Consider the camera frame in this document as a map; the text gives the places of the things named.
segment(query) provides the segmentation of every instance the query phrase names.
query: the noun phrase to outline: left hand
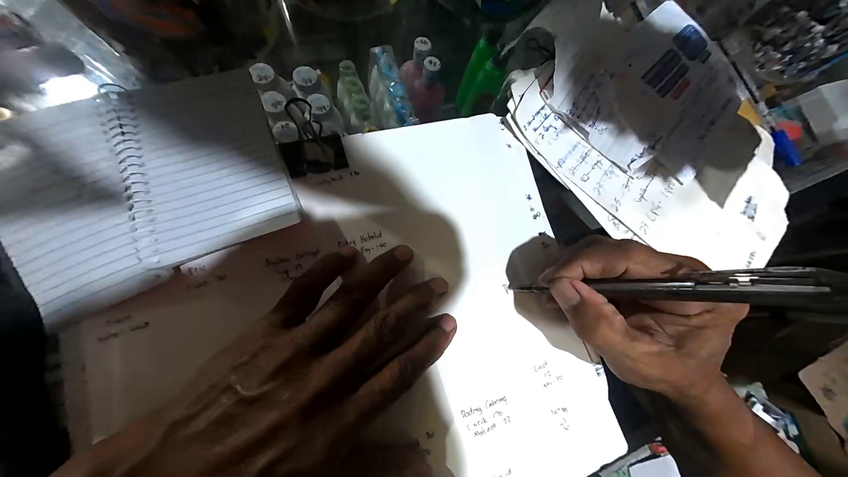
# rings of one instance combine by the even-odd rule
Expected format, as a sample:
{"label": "left hand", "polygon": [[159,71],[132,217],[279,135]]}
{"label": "left hand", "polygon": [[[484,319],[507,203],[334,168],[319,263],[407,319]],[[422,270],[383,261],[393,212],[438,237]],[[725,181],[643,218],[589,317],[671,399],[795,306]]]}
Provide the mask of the left hand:
{"label": "left hand", "polygon": [[[355,327],[412,255],[401,245],[356,269],[356,249],[324,256],[177,398],[74,456],[56,475],[338,474],[359,430],[405,393],[454,337],[453,317],[427,318],[448,291],[441,278],[416,285]],[[342,286],[316,310],[343,274]],[[410,344],[398,348],[410,336]]]}

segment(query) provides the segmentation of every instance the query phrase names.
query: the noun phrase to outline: fingernail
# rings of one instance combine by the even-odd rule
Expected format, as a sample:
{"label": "fingernail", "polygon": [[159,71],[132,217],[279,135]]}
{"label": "fingernail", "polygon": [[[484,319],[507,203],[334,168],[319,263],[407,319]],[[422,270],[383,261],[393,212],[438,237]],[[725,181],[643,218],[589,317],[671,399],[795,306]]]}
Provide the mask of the fingernail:
{"label": "fingernail", "polygon": [[356,253],[356,248],[348,245],[347,247],[342,247],[338,249],[338,254],[341,256],[353,256]]}
{"label": "fingernail", "polygon": [[407,247],[406,245],[399,245],[394,248],[394,258],[397,258],[400,261],[410,261],[412,260],[412,249]]}
{"label": "fingernail", "polygon": [[580,294],[569,280],[557,280],[551,284],[550,294],[562,308],[572,308],[580,303]]}
{"label": "fingernail", "polygon": [[445,333],[450,333],[456,329],[456,319],[450,315],[444,315],[438,320],[438,326],[442,327]]}
{"label": "fingernail", "polygon": [[551,267],[551,268],[545,270],[544,272],[542,272],[542,274],[538,276],[538,282],[541,283],[542,285],[550,284],[550,280],[552,280],[554,278],[555,269],[556,269],[556,266]]}
{"label": "fingernail", "polygon": [[444,278],[433,278],[427,284],[430,285],[432,291],[436,292],[437,295],[448,292],[448,282]]}

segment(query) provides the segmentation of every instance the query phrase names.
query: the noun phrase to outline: hand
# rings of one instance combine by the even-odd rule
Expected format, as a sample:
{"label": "hand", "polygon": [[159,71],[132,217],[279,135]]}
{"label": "hand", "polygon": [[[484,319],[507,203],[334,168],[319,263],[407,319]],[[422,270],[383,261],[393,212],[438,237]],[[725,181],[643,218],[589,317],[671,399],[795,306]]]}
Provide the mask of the hand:
{"label": "hand", "polygon": [[681,401],[723,382],[721,366],[748,306],[638,301],[612,305],[584,278],[662,278],[708,270],[694,258],[632,240],[584,239],[539,278],[583,341],[624,381]]}
{"label": "hand", "polygon": [[[354,269],[357,255],[348,247],[318,260],[164,409],[59,474],[85,474],[79,470],[90,463],[100,463],[91,474],[111,475],[338,474],[358,430],[439,359],[456,330],[450,315],[425,316],[448,290],[441,278],[356,328],[413,254],[395,247]],[[315,310],[343,273],[339,290]]]}

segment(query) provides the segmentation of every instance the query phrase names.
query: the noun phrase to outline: green bottle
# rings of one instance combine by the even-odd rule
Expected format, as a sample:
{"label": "green bottle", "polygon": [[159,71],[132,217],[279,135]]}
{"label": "green bottle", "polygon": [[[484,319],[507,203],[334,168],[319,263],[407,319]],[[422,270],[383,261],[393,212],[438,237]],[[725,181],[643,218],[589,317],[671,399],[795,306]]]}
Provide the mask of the green bottle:
{"label": "green bottle", "polygon": [[504,86],[506,61],[506,55],[495,54],[477,73],[477,78],[468,92],[468,98],[460,109],[461,117],[488,112],[492,102],[498,97],[501,87]]}
{"label": "green bottle", "polygon": [[459,92],[456,94],[456,101],[454,101],[454,104],[456,105],[457,111],[462,111],[462,108],[465,106],[466,100],[468,99],[468,92],[471,91],[471,85],[474,83],[474,80],[477,79],[477,74],[480,73],[483,66],[492,59],[494,52],[497,51],[500,36],[500,28],[492,26],[483,28],[483,37],[480,38],[480,41],[477,42],[477,46],[474,47],[474,51],[471,53],[471,59],[468,60],[466,72],[462,75]]}

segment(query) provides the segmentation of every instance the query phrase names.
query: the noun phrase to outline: right hand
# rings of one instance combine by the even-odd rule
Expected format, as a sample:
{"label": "right hand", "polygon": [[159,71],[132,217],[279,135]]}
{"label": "right hand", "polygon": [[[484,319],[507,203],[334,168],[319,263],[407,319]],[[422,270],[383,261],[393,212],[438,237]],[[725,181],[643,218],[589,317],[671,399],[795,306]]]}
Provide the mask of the right hand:
{"label": "right hand", "polygon": [[723,382],[724,356],[748,306],[734,303],[636,301],[613,306],[584,278],[664,278],[708,270],[694,258],[660,253],[632,240],[588,237],[543,273],[577,336],[620,379],[685,401]]}

